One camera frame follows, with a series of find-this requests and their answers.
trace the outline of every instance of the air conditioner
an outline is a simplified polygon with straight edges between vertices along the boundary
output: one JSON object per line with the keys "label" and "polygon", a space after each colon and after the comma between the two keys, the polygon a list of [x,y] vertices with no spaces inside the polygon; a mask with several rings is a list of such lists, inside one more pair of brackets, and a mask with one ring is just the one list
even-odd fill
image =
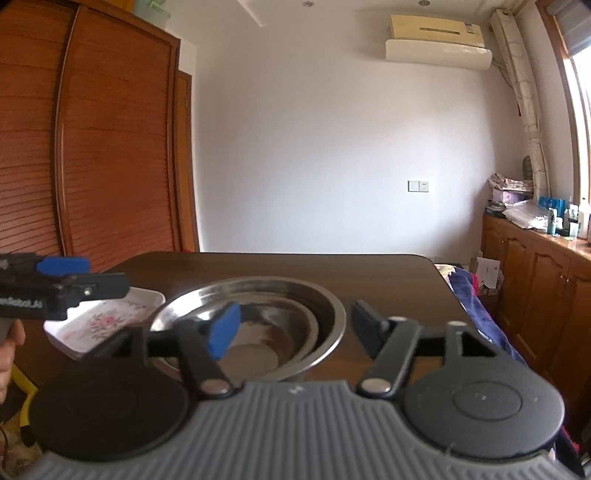
{"label": "air conditioner", "polygon": [[392,15],[386,59],[472,70],[486,70],[492,53],[478,25],[443,18]]}

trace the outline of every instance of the gray ribbed surface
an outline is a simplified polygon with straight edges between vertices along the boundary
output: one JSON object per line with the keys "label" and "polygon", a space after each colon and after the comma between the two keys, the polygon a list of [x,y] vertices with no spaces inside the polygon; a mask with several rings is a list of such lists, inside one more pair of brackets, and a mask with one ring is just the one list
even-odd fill
{"label": "gray ribbed surface", "polygon": [[345,382],[248,383],[199,405],[185,428],[152,452],[113,463],[44,455],[24,480],[566,480],[546,457],[467,462],[427,446],[385,401]]}

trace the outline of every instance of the hand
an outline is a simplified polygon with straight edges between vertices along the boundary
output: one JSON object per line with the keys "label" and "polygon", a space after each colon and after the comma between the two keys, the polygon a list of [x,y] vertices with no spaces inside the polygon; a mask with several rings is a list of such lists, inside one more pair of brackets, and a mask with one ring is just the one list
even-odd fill
{"label": "hand", "polygon": [[10,370],[14,362],[14,351],[17,346],[25,343],[25,329],[20,320],[16,320],[6,340],[0,345],[0,404],[6,400],[8,383],[10,382]]}

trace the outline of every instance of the metal screw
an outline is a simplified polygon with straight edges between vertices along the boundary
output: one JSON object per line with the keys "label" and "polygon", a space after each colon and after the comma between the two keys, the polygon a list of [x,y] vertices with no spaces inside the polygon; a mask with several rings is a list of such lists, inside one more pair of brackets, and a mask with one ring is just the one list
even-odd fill
{"label": "metal screw", "polygon": [[212,397],[224,395],[230,391],[230,384],[221,378],[210,378],[199,386],[201,391]]}
{"label": "metal screw", "polygon": [[392,389],[392,384],[383,378],[368,378],[361,382],[361,388],[373,395],[382,395]]}

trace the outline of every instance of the window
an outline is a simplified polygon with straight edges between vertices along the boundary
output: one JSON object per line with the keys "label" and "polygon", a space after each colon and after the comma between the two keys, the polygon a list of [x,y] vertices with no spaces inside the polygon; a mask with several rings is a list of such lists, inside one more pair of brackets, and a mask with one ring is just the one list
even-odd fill
{"label": "window", "polygon": [[591,196],[591,9],[582,0],[536,2],[558,60],[569,109],[575,201]]}

